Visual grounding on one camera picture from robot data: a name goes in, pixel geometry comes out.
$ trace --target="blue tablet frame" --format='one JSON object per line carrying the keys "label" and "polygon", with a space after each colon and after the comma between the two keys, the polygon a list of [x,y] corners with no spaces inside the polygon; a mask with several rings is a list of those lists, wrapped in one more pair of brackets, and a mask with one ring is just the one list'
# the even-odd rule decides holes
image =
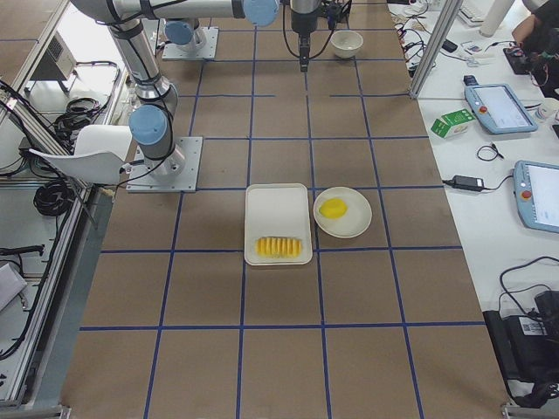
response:
{"label": "blue tablet frame", "polygon": [[[491,109],[488,109],[486,113],[480,112],[480,107],[484,106],[483,101],[477,94],[476,90],[484,87],[504,87],[511,101],[516,105],[519,111],[521,111],[522,116],[528,122],[525,127],[512,127],[512,128],[499,128],[495,124],[493,117],[491,116]],[[538,129],[538,125],[535,123],[534,119],[530,116],[526,108],[522,105],[519,99],[513,92],[513,89],[507,84],[497,84],[497,85],[475,85],[466,86],[464,91],[466,100],[468,104],[472,107],[472,111],[475,116],[480,121],[480,124],[491,134],[511,134],[511,133],[530,133]]]}
{"label": "blue tablet frame", "polygon": [[[520,160],[514,165],[514,195],[516,196],[516,206],[518,208],[518,214],[521,217],[524,225],[530,229],[551,231],[554,233],[559,233],[559,227],[554,225],[538,223],[535,220],[535,206],[534,206],[534,193],[532,190],[532,184],[530,182],[530,175],[528,172],[528,166],[539,166],[541,168],[552,168],[559,170],[559,166],[546,163],[536,163],[534,161]],[[522,192],[529,191],[531,197],[528,199],[522,197]]]}

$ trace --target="tablet screen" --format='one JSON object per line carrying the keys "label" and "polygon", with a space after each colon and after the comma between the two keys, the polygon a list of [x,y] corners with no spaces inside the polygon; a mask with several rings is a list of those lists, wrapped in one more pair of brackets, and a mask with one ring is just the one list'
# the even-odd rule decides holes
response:
{"label": "tablet screen", "polygon": [[517,102],[508,94],[503,86],[479,87],[475,92],[481,102],[487,106],[497,128],[528,127],[526,119]]}
{"label": "tablet screen", "polygon": [[528,165],[535,221],[559,227],[559,170]]}

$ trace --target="green and white box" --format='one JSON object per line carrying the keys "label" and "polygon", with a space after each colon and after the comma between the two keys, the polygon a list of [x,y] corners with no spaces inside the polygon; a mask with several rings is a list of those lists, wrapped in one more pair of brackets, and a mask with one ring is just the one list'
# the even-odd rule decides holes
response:
{"label": "green and white box", "polygon": [[435,120],[431,131],[442,138],[464,133],[470,122],[475,120],[467,109],[446,113]]}

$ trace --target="yellow object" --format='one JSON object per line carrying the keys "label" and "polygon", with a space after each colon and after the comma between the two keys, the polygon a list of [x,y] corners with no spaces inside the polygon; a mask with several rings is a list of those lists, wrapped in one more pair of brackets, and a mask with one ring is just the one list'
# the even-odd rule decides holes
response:
{"label": "yellow object", "polygon": [[348,205],[340,198],[328,199],[319,208],[319,212],[326,218],[340,218],[348,210]]}
{"label": "yellow object", "polygon": [[302,248],[298,238],[261,237],[256,241],[256,252],[264,258],[296,258]]}

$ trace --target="white plate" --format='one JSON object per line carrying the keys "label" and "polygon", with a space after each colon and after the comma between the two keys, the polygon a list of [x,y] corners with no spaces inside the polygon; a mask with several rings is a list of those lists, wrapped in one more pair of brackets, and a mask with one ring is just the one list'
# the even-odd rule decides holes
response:
{"label": "white plate", "polygon": [[[264,258],[256,252],[261,237],[302,242],[296,258]],[[245,261],[252,265],[306,264],[313,258],[307,188],[300,183],[251,185],[245,197]]]}
{"label": "white plate", "polygon": [[[319,212],[322,204],[332,198],[340,198],[348,206],[348,210],[340,218],[326,218]],[[314,201],[313,213],[319,227],[330,236],[338,238],[359,236],[368,229],[373,217],[367,198],[356,190],[343,186],[326,189],[318,195]]]}

